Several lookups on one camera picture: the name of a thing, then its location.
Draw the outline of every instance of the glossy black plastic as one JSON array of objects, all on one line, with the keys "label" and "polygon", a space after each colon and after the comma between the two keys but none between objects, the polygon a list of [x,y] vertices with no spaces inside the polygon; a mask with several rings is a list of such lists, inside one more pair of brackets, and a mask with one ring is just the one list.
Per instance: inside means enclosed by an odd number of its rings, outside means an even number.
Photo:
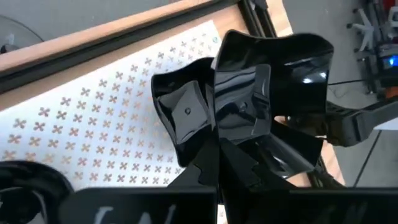
[{"label": "glossy black plastic", "polygon": [[225,35],[216,71],[238,72],[269,64],[274,116],[324,113],[332,56],[333,46],[315,34],[273,39],[231,30]]},{"label": "glossy black plastic", "polygon": [[199,59],[174,72],[152,77],[152,97],[174,143],[178,163],[187,166],[215,127],[213,58]]},{"label": "glossy black plastic", "polygon": [[234,144],[268,135],[271,130],[269,65],[216,72],[215,117],[220,138]]},{"label": "glossy black plastic", "polygon": [[[35,211],[45,209],[47,223],[57,224],[58,206],[73,193],[73,188],[65,176],[49,166],[28,161],[0,162],[0,190],[12,188],[21,188],[26,197],[22,198],[19,192],[17,203],[16,198],[11,201],[2,198],[4,205],[0,212],[2,220],[26,220],[27,217],[22,217],[21,213],[30,216]],[[36,207],[40,203],[37,197],[32,195],[32,191],[42,197],[45,208]]]}]

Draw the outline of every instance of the printed cross mark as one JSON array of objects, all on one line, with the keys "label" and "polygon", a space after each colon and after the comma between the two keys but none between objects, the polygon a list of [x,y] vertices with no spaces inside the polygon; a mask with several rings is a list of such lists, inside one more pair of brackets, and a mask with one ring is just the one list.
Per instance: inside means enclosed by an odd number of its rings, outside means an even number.
[{"label": "printed cross mark", "polygon": [[86,88],[83,87],[83,88],[81,89],[80,95],[81,95],[81,96],[88,96],[88,95],[90,94],[90,91],[91,91],[90,89],[86,89]]},{"label": "printed cross mark", "polygon": [[71,98],[62,97],[62,99],[61,99],[61,105],[69,106],[71,100],[72,100]]},{"label": "printed cross mark", "polygon": [[58,111],[57,119],[65,119],[67,112]]},{"label": "printed cross mark", "polygon": [[52,132],[53,132],[54,134],[55,134],[55,133],[61,134],[61,133],[62,133],[62,128],[63,128],[63,126],[54,125],[54,126],[53,126]]},{"label": "printed cross mark", "polygon": [[50,112],[50,108],[46,108],[46,109],[40,108],[39,116],[48,117],[49,116],[49,112]]},{"label": "printed cross mark", "polygon": [[39,146],[41,138],[30,137],[30,146]]},{"label": "printed cross mark", "polygon": [[8,143],[15,143],[15,144],[19,144],[21,141],[22,136],[21,135],[15,135],[15,134],[10,134],[8,136]]},{"label": "printed cross mark", "polygon": [[73,122],[81,122],[81,119],[83,118],[83,115],[73,115]]},{"label": "printed cross mark", "polygon": [[35,122],[35,126],[33,127],[33,130],[34,131],[37,131],[37,130],[44,131],[44,126],[45,126],[45,123]]},{"label": "printed cross mark", "polygon": [[116,72],[116,78],[122,80],[123,79],[123,72]]},{"label": "printed cross mark", "polygon": [[25,125],[26,125],[26,120],[20,120],[19,118],[17,118],[17,119],[15,119],[15,123],[14,123],[13,127],[24,129]]}]

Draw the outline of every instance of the gray floor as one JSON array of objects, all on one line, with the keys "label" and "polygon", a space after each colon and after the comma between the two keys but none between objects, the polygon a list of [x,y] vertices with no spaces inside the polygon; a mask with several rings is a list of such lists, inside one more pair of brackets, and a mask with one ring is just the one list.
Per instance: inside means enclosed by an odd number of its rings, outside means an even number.
[{"label": "gray floor", "polygon": [[0,15],[23,23],[49,40],[170,2],[173,0],[3,0]]},{"label": "gray floor", "polygon": [[[12,0],[0,1],[0,15],[11,17],[38,33],[44,40],[70,34],[170,2],[169,0]],[[345,28],[357,20],[351,12],[359,0],[284,0],[294,32],[312,32],[324,36],[335,46],[330,83],[361,78],[353,49],[359,37]],[[361,83],[340,85],[328,93],[328,99],[341,106],[361,108],[376,101],[365,95]],[[336,147],[336,154],[347,185],[355,178],[369,152],[377,131],[351,148]],[[359,186],[398,186],[398,133],[383,131]]]},{"label": "gray floor", "polygon": [[[352,13],[360,7],[359,0],[284,0],[284,5],[294,32],[311,32],[322,35],[335,46],[330,72],[330,83],[362,78],[364,69],[357,63],[354,48],[359,47],[360,37],[346,29],[349,22],[358,21]],[[366,95],[362,83],[339,85],[328,92],[328,99],[338,105],[361,108],[376,101]],[[368,140],[354,147],[335,147],[343,177],[347,185],[354,184],[359,170],[376,138],[373,131]],[[373,154],[358,183],[362,187],[397,187],[398,132],[383,131]]]}]

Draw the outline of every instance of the wooden table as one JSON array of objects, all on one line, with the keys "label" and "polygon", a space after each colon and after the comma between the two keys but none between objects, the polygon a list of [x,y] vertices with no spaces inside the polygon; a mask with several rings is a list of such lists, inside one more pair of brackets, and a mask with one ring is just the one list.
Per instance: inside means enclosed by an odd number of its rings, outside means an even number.
[{"label": "wooden table", "polygon": [[[137,26],[139,24],[142,24],[143,22],[151,21],[167,14],[196,6],[197,4],[201,4],[202,2],[204,1],[186,0],[175,2],[167,6],[128,16],[100,26],[92,27],[87,30],[79,31],[74,34],[69,34],[63,37],[43,42],[41,44],[26,47],[15,52],[0,55],[0,71],[10,67],[18,66],[19,64],[26,63],[41,57],[46,57],[48,55],[54,54],[55,52],[63,51],[65,49],[69,49],[71,47],[95,40],[100,37],[104,37],[106,35],[113,34],[128,27]],[[269,14],[271,15],[272,22],[277,31],[277,35],[285,36],[291,34],[292,28],[290,27],[286,11],[282,4],[282,0],[267,0],[267,2],[269,5]],[[76,79],[81,75],[96,70],[97,68],[103,67],[129,54],[137,52],[138,50],[144,49],[154,43],[157,43],[170,36],[178,34],[186,29],[195,27],[209,20],[213,20],[221,38],[223,38],[225,33],[230,29],[235,29],[246,33],[248,32],[238,7],[227,7],[220,11],[188,22],[184,25],[177,26],[173,29],[159,33],[157,35],[153,35],[152,37],[128,45],[119,50],[115,50],[114,52],[102,55],[88,62],[82,63],[62,72],[58,72],[47,78],[22,86],[16,90],[4,93],[0,95],[0,110],[4,110],[10,106],[28,100],[29,98],[37,96],[43,92],[46,92],[66,82]],[[332,145],[324,143],[322,156],[327,166],[328,172],[333,177],[335,177],[336,180],[340,181],[343,184],[344,180],[341,175],[340,167],[338,165]],[[295,177],[291,177],[289,180],[295,185],[299,186],[310,185],[308,178],[305,174],[296,175]]]}]

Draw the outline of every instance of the blue light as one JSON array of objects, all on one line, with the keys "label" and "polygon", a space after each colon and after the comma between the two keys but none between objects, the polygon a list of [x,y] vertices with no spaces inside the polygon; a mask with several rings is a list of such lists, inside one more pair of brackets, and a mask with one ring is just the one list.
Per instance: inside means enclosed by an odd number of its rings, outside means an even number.
[{"label": "blue light", "polygon": [[388,59],[388,62],[391,66],[398,66],[398,55],[393,55]]}]

